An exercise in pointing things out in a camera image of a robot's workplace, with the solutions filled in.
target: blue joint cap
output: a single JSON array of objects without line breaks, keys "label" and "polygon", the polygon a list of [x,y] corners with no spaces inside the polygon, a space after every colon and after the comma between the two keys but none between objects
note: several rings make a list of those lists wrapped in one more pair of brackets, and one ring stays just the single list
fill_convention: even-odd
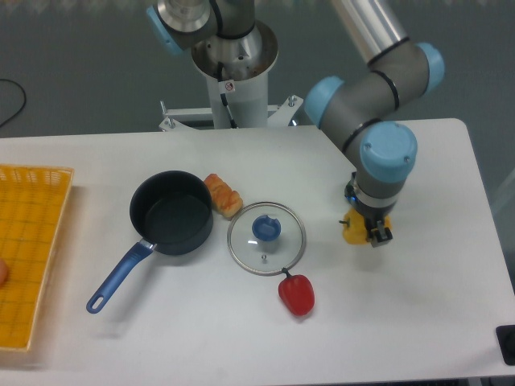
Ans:
[{"label": "blue joint cap", "polygon": [[329,102],[343,83],[338,76],[329,76],[317,83],[307,94],[304,101],[304,110],[316,127],[320,127],[320,122],[329,106]]},{"label": "blue joint cap", "polygon": [[426,88],[426,92],[429,92],[442,82],[445,75],[445,63],[440,52],[429,43],[419,43],[417,47],[424,51],[429,64],[429,81]]},{"label": "blue joint cap", "polygon": [[417,138],[404,125],[379,122],[371,126],[360,144],[361,163],[383,183],[404,181],[417,156]]},{"label": "blue joint cap", "polygon": [[268,215],[259,216],[252,224],[252,233],[261,241],[274,241],[281,234],[281,223]]},{"label": "blue joint cap", "polygon": [[153,6],[149,6],[146,9],[146,15],[152,22],[152,29],[154,30],[155,35],[159,39],[159,41],[164,45],[168,52],[172,55],[179,55],[183,53],[183,49],[177,45],[177,43],[173,40],[173,38],[168,33],[167,29],[161,22],[158,14],[155,13],[155,9]]}]

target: saucepan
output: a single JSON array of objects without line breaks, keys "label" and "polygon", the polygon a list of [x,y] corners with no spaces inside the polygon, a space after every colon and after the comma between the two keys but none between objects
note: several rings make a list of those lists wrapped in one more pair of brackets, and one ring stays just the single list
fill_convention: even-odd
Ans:
[{"label": "saucepan", "polygon": [[212,230],[212,201],[204,182],[186,171],[164,171],[142,183],[130,201],[130,220],[142,239],[120,260],[89,300],[100,312],[137,263],[155,250],[182,255],[201,246]]}]

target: gray floor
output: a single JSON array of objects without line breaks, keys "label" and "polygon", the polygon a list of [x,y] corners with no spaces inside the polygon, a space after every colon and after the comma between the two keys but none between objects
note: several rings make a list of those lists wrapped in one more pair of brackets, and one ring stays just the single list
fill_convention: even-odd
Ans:
[{"label": "gray floor", "polygon": [[[0,129],[0,138],[154,131],[161,120],[160,99],[171,109],[208,107],[204,81],[189,56],[170,57],[153,36],[144,13],[150,3],[0,2],[0,78],[16,80],[27,90],[27,107]],[[274,30],[280,46],[270,73],[271,104],[282,103],[291,93],[306,96],[325,76],[352,83],[367,71],[328,1],[256,3],[258,18]],[[447,65],[439,88],[391,118],[464,121],[492,199],[515,167],[510,96],[515,90],[515,2],[390,4],[412,40],[433,43]],[[21,100],[16,87],[0,83],[0,121]],[[515,282],[513,215],[515,199],[495,221]]]}]

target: handle hole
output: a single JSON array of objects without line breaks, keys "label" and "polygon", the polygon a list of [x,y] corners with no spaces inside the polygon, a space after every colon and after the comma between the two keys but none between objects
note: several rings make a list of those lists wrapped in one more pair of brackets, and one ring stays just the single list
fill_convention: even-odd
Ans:
[{"label": "handle hole", "polygon": [[100,295],[96,300],[95,302],[91,305],[91,308],[96,310],[97,307],[104,301],[104,297],[102,295]]}]

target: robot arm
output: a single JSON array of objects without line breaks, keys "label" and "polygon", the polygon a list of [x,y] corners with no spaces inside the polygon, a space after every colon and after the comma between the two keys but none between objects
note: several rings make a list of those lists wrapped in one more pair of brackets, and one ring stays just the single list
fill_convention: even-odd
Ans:
[{"label": "robot arm", "polygon": [[370,73],[346,85],[321,80],[305,109],[356,168],[345,196],[364,217],[372,246],[392,239],[385,217],[414,166],[417,140],[404,125],[381,118],[429,92],[443,78],[441,55],[430,44],[413,44],[388,4],[333,0]]},{"label": "robot arm", "polygon": [[224,39],[246,36],[255,23],[253,0],[159,0],[146,13],[173,55],[213,35]]},{"label": "robot arm", "polygon": [[[367,241],[378,246],[392,239],[386,216],[417,154],[411,130],[381,118],[438,85],[444,64],[430,44],[410,41],[386,2],[332,3],[370,73],[351,85],[335,76],[321,80],[307,95],[305,110],[356,168],[345,196],[363,217]],[[229,127],[231,110],[240,127],[266,125],[266,72],[278,49],[273,32],[256,22],[253,0],[159,0],[147,14],[168,51],[192,48],[196,66],[209,80],[215,127]],[[239,91],[220,94],[222,80],[236,81]],[[256,101],[250,104],[242,95]]]}]

